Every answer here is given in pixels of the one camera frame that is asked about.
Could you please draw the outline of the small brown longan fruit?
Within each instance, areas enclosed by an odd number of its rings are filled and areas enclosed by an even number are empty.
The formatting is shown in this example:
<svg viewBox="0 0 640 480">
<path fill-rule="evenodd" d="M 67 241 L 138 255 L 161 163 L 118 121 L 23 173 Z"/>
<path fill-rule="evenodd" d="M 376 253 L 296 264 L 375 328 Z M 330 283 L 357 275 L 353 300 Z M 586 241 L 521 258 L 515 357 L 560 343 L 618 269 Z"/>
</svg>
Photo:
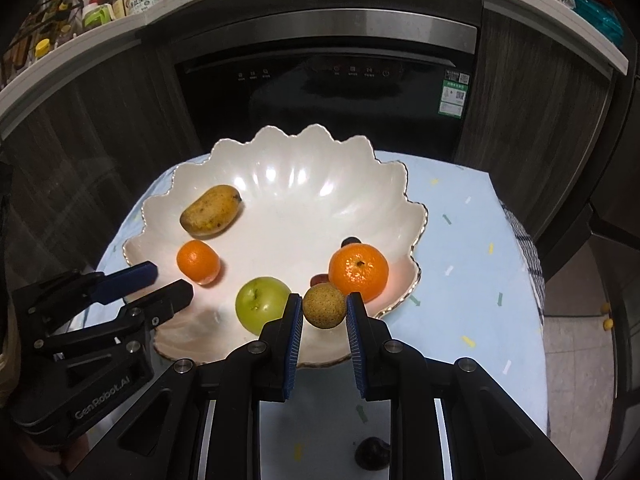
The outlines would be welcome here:
<svg viewBox="0 0 640 480">
<path fill-rule="evenodd" d="M 312 326 L 330 330 L 346 315 L 345 296 L 329 282 L 314 285 L 303 298 L 303 314 Z"/>
</svg>

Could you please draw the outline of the red jujube date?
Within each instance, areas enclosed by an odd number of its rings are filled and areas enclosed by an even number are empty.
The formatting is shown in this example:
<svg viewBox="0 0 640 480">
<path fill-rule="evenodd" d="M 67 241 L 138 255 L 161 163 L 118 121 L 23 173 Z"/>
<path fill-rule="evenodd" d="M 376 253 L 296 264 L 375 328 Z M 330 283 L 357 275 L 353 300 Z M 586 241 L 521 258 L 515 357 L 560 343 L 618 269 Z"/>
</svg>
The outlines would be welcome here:
<svg viewBox="0 0 640 480">
<path fill-rule="evenodd" d="M 313 276 L 310 280 L 310 287 L 314 287 L 321 284 L 329 283 L 329 275 L 326 273 L 317 274 Z"/>
</svg>

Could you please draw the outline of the yellow mango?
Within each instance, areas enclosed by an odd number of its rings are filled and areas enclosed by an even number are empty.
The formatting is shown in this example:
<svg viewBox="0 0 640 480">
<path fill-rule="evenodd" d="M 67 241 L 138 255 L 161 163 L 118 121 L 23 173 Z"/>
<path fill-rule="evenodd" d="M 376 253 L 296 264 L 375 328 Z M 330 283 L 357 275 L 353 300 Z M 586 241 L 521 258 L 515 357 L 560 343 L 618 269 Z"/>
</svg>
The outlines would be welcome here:
<svg viewBox="0 0 640 480">
<path fill-rule="evenodd" d="M 215 185 L 187 206 L 179 221 L 190 235 L 209 237 L 227 229 L 241 206 L 242 197 L 236 188 L 228 184 Z"/>
</svg>

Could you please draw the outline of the small dark round fruit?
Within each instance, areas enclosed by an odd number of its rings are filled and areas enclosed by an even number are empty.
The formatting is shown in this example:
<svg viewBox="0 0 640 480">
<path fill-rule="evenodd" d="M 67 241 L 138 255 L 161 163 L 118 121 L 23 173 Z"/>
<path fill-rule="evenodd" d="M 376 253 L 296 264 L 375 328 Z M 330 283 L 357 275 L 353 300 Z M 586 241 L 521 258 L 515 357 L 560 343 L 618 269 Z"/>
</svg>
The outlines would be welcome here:
<svg viewBox="0 0 640 480">
<path fill-rule="evenodd" d="M 362 241 L 358 238 L 358 237 L 354 237 L 354 236 L 350 236 L 345 238 L 342 242 L 341 242 L 341 248 L 347 247 L 349 245 L 356 245 L 356 244 L 362 244 Z"/>
</svg>

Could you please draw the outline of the green apple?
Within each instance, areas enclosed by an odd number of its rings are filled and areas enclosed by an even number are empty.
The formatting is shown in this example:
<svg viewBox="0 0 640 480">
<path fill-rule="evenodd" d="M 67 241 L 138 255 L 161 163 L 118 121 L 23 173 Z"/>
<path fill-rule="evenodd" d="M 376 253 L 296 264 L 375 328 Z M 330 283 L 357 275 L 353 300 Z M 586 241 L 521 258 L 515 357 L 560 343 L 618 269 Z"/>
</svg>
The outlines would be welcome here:
<svg viewBox="0 0 640 480">
<path fill-rule="evenodd" d="M 235 313 L 242 326 L 259 336 L 266 323 L 283 315 L 291 289 L 272 276 L 245 283 L 235 297 Z"/>
</svg>

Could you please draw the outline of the small orange tangerine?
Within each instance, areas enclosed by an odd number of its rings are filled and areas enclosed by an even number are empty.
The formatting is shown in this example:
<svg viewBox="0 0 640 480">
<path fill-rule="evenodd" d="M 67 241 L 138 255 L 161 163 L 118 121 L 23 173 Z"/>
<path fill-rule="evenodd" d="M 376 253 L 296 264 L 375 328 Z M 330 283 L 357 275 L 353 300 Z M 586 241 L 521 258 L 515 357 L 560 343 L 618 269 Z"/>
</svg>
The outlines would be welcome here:
<svg viewBox="0 0 640 480">
<path fill-rule="evenodd" d="M 201 240 L 190 240 L 176 255 L 178 269 L 191 281 L 208 285 L 218 278 L 221 260 L 216 252 Z"/>
</svg>

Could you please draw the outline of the dark purple plum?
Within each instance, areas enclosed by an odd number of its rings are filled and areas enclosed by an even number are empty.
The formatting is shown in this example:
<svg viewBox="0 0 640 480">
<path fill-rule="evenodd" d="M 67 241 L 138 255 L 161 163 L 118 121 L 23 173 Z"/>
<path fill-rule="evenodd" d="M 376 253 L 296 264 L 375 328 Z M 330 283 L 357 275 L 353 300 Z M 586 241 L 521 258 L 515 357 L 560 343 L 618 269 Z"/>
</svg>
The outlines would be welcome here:
<svg viewBox="0 0 640 480">
<path fill-rule="evenodd" d="M 380 471 L 390 466 L 392 447 L 378 437 L 362 440 L 355 451 L 355 462 L 363 470 Z"/>
</svg>

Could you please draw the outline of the light blue patterned tablecloth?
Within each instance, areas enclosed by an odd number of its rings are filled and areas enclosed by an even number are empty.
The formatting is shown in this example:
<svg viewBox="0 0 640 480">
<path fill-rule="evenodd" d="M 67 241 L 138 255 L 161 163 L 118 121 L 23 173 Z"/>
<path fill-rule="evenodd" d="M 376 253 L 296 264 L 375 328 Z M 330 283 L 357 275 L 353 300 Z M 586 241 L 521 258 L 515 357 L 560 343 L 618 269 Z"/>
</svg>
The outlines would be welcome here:
<svg viewBox="0 0 640 480">
<path fill-rule="evenodd" d="M 448 162 L 376 152 L 381 162 L 408 170 L 408 199 L 427 211 L 414 248 L 421 277 L 413 292 L 385 317 L 390 333 L 428 358 L 479 362 L 539 427 L 548 418 L 542 325 L 523 258 L 488 174 Z M 141 226 L 142 195 L 108 245 L 99 267 L 126 266 L 122 246 Z"/>
</svg>

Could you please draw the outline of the white scalloped ceramic bowl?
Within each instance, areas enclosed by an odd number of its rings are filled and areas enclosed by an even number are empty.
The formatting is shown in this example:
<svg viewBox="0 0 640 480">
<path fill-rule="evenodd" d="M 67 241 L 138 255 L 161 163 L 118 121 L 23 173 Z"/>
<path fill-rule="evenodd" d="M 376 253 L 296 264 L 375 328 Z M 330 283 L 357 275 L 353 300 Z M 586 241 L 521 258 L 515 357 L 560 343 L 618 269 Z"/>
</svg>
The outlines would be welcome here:
<svg viewBox="0 0 640 480">
<path fill-rule="evenodd" d="M 413 252 L 427 211 L 408 199 L 407 167 L 378 160 L 363 136 L 337 141 L 319 125 L 295 136 L 268 126 L 250 142 L 221 140 L 202 162 L 178 165 L 143 201 L 141 226 L 122 246 L 126 263 L 155 264 L 157 287 L 177 281 L 176 255 L 189 238 L 180 214 L 217 184 L 234 186 L 242 198 L 231 226 L 209 240 L 221 276 L 195 286 L 191 303 L 160 324 L 154 346 L 161 356 L 198 364 L 224 359 L 252 336 L 235 313 L 241 287 L 272 276 L 303 294 L 346 237 L 375 247 L 390 265 L 384 292 L 367 303 L 370 315 L 393 311 L 420 281 Z"/>
</svg>

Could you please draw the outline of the checkered cloth under tablecloth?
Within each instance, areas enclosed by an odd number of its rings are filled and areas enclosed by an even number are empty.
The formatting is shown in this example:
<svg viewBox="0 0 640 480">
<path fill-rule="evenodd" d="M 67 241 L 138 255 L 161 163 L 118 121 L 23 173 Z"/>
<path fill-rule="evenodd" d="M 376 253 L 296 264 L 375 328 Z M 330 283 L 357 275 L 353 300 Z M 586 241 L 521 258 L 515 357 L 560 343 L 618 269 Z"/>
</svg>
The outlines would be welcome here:
<svg viewBox="0 0 640 480">
<path fill-rule="evenodd" d="M 505 203 L 500 203 L 506 221 L 509 222 L 510 227 L 515 236 L 518 248 L 523 258 L 523 269 L 528 275 L 530 286 L 532 286 L 537 311 L 540 319 L 540 324 L 544 325 L 544 302 L 546 301 L 546 291 L 544 290 L 544 274 L 542 273 L 541 262 L 538 256 L 537 248 L 532 237 L 526 232 L 526 229 L 515 217 L 515 214 L 510 211 Z"/>
</svg>

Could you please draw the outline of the yellow cap bottle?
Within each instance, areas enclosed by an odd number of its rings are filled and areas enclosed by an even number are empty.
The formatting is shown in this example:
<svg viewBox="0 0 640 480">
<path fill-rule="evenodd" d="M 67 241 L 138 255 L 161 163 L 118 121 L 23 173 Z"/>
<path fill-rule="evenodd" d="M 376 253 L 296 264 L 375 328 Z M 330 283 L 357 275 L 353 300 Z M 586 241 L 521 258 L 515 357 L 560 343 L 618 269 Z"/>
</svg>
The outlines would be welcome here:
<svg viewBox="0 0 640 480">
<path fill-rule="evenodd" d="M 51 41 L 49 38 L 44 38 L 40 40 L 38 44 L 35 46 L 34 58 L 36 61 L 43 58 L 52 50 Z"/>
</svg>

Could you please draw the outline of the black built-in dishwasher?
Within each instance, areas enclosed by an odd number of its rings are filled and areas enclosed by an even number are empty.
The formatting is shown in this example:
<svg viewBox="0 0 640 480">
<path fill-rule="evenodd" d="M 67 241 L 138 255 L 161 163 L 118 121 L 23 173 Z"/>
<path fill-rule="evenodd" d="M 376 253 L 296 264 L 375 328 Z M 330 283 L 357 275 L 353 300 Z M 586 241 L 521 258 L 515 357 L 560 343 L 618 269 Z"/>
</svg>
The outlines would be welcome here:
<svg viewBox="0 0 640 480">
<path fill-rule="evenodd" d="M 465 106 L 461 118 L 438 114 L 442 81 L 458 70 L 471 87 L 477 33 L 414 12 L 316 9 L 202 32 L 172 55 L 204 148 L 265 126 L 295 134 L 317 124 L 337 140 L 365 136 L 378 150 L 450 162 Z"/>
</svg>

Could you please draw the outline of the green energy label sticker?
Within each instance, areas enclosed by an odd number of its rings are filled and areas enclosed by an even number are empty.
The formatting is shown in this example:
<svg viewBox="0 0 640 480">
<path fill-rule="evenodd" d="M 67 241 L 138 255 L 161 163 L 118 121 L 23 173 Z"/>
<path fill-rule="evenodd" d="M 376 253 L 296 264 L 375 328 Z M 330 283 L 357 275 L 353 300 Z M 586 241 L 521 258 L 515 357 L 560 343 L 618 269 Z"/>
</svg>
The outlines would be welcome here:
<svg viewBox="0 0 640 480">
<path fill-rule="evenodd" d="M 439 115 L 453 118 L 462 117 L 470 82 L 471 76 L 469 74 L 458 70 L 445 70 L 438 106 Z"/>
</svg>

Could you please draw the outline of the green lidded jar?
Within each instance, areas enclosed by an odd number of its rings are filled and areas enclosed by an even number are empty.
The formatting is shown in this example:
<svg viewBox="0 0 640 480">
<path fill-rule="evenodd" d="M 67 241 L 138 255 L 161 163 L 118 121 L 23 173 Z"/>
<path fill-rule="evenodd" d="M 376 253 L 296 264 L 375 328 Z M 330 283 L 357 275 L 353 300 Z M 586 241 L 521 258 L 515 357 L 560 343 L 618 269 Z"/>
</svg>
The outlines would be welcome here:
<svg viewBox="0 0 640 480">
<path fill-rule="evenodd" d="M 82 28 L 85 32 L 114 21 L 115 15 L 109 3 L 89 3 L 82 9 Z"/>
</svg>

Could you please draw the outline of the teal snack bag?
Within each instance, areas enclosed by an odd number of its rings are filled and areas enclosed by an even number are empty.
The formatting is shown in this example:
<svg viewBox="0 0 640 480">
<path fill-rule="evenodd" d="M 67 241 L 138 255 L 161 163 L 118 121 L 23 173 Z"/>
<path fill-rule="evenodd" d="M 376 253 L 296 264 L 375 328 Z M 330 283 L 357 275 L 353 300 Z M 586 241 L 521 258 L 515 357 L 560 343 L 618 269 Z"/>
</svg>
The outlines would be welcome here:
<svg viewBox="0 0 640 480">
<path fill-rule="evenodd" d="M 574 0 L 573 10 L 616 47 L 624 43 L 624 29 L 616 14 L 597 0 Z"/>
</svg>

